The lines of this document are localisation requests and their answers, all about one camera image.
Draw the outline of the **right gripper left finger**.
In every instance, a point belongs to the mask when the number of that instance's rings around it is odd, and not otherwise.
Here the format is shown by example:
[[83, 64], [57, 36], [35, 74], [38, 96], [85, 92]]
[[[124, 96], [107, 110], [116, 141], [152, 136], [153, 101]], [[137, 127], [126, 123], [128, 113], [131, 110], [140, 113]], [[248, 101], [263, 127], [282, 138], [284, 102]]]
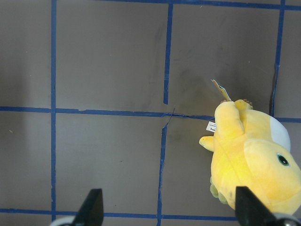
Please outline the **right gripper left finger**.
[[71, 225], [101, 226], [103, 219], [103, 191], [101, 188], [91, 189]]

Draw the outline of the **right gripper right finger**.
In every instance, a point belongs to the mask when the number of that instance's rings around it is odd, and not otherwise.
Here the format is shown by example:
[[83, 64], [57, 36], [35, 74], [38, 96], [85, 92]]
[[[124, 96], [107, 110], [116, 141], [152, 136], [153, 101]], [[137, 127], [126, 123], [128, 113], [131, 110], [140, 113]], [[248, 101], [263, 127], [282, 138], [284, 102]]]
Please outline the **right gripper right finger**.
[[247, 186], [236, 187], [235, 216], [241, 226], [273, 226], [276, 217]]

